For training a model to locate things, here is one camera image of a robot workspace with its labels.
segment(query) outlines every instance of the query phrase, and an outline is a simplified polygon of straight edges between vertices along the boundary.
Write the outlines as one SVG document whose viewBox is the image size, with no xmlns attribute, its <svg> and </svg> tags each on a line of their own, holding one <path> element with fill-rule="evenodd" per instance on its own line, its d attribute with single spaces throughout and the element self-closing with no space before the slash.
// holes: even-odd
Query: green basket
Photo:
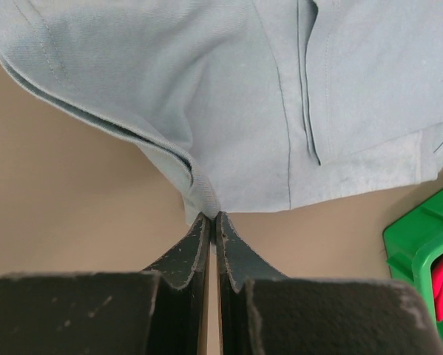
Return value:
<svg viewBox="0 0 443 355">
<path fill-rule="evenodd" d="M 431 268 L 443 255 L 443 190 L 384 231 L 392 278 L 413 285 L 435 320 Z M 443 320 L 437 324 L 443 338 Z"/>
</svg>

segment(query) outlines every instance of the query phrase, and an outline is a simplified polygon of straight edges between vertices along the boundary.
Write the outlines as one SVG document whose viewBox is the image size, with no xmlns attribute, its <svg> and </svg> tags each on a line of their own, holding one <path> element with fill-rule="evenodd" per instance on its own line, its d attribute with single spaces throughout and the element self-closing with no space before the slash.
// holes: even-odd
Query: beige tabletop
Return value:
<svg viewBox="0 0 443 355">
<path fill-rule="evenodd" d="M 389 277 L 384 227 L 437 181 L 289 212 L 233 214 L 240 235 L 296 277 Z M 180 194 L 131 144 L 34 98 L 0 67 L 0 274 L 135 271 L 187 231 Z M 208 354 L 219 350 L 211 263 Z"/>
</svg>

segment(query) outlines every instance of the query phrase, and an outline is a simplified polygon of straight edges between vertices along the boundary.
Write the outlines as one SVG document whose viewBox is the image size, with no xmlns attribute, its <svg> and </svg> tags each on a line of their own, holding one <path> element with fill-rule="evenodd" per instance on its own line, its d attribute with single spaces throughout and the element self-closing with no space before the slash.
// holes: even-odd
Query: stitching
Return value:
<svg viewBox="0 0 443 355">
<path fill-rule="evenodd" d="M 60 81 L 60 79 L 58 78 L 57 74 L 55 73 L 55 70 L 52 68 L 52 64 L 50 63 L 50 57 L 49 54 L 47 53 L 47 51 L 45 50 L 45 46 L 44 46 L 44 42 L 41 40 L 41 38 L 38 36 L 37 31 L 35 30 L 34 26 L 32 25 L 32 23 L 29 21 L 29 19 L 25 16 L 25 14 L 22 12 L 22 10 L 20 9 L 20 7 L 16 4 L 16 0 L 13 0 L 14 6 L 16 6 L 16 9 L 20 12 L 20 14 L 22 15 L 22 17 L 26 20 L 26 22 L 30 25 L 30 27 L 32 28 L 32 31 L 34 32 L 39 44 L 41 45 L 42 51 L 44 52 L 45 55 L 45 60 L 47 61 L 47 64 L 49 65 L 50 68 L 50 72 L 52 72 L 53 76 L 55 77 L 55 79 L 57 79 L 57 81 L 63 86 L 63 83 Z"/>
<path fill-rule="evenodd" d="M 339 11 L 341 10 L 341 0 L 338 0 L 337 2 L 337 10 L 334 14 L 334 20 L 333 20 L 333 24 L 331 25 L 330 31 L 328 33 L 328 36 L 326 38 L 326 44 L 325 44 L 325 106 L 326 106 L 326 137 L 328 140 L 328 153 L 329 155 L 331 155 L 331 125 L 330 125 L 330 118 L 331 118 L 331 105 L 328 104 L 329 100 L 330 100 L 330 77 L 331 74 L 329 73 L 331 71 L 331 64 L 328 62 L 328 59 L 330 58 L 330 39 L 331 39 L 331 34 L 333 33 L 333 30 L 336 28 L 337 26 L 337 20 L 338 20 L 338 15 L 339 15 Z"/>
<path fill-rule="evenodd" d="M 64 65 L 64 61 L 61 58 L 60 55 L 60 51 L 57 48 L 57 44 L 55 42 L 55 38 L 53 37 L 52 31 L 50 30 L 49 25 L 47 24 L 47 22 L 45 21 L 43 15 L 35 8 L 34 4 L 32 2 L 30 2 L 30 0 L 27 0 L 27 3 L 34 9 L 34 11 L 39 15 L 39 17 L 41 18 L 42 22 L 44 23 L 44 26 L 47 28 L 47 31 L 49 33 L 50 36 L 50 40 L 53 44 L 53 47 L 55 48 L 55 52 L 57 53 L 57 57 L 58 57 L 58 61 L 60 62 L 61 65 L 61 69 L 64 72 L 65 78 L 67 78 L 67 80 L 71 83 L 70 78 L 68 77 L 68 73 L 67 73 L 67 68 L 65 68 Z"/>
<path fill-rule="evenodd" d="M 285 99 L 284 99 L 284 94 L 283 94 L 282 81 L 280 80 L 279 64 L 277 63 L 277 60 L 274 55 L 274 51 L 272 50 L 271 42 L 268 39 L 266 29 L 264 28 L 264 24 L 263 24 L 263 22 L 260 18 L 260 15 L 259 15 L 259 11 L 257 11 L 257 7 L 254 4 L 253 0 L 251 0 L 251 5 L 257 14 L 257 18 L 259 19 L 260 27 L 262 28 L 262 30 L 264 32 L 264 36 L 266 37 L 266 42 L 267 42 L 269 50 L 271 51 L 272 58 L 274 59 L 274 63 L 275 63 L 275 68 L 277 70 L 277 79 L 279 81 L 280 95 L 282 96 L 282 108 L 283 108 L 283 115 L 285 117 L 285 125 L 287 128 L 287 140 L 288 140 L 288 160 L 287 160 L 288 209 L 292 209 L 291 188 L 290 188 L 290 165 L 291 165 L 292 147 L 291 147 L 290 127 L 288 125 L 287 111 L 285 110 Z"/>
</svg>

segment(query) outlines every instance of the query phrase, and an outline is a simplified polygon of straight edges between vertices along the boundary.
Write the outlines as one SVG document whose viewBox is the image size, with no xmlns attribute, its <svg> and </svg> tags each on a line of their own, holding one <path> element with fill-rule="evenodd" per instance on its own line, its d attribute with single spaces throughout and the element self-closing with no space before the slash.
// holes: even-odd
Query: green bin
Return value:
<svg viewBox="0 0 443 355">
<path fill-rule="evenodd" d="M 435 320 L 431 268 L 443 255 L 443 190 L 387 227 L 384 243 L 392 278 L 413 285 Z M 443 338 L 443 320 L 437 326 Z"/>
</svg>

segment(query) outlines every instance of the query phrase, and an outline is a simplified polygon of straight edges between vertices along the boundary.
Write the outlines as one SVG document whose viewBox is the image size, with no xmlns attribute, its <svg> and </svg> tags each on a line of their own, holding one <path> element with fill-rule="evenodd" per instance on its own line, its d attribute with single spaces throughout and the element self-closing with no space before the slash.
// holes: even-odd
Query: light blue fabric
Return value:
<svg viewBox="0 0 443 355">
<path fill-rule="evenodd" d="M 443 1 L 0 0 L 0 62 L 137 144 L 188 221 L 443 166 Z"/>
</svg>

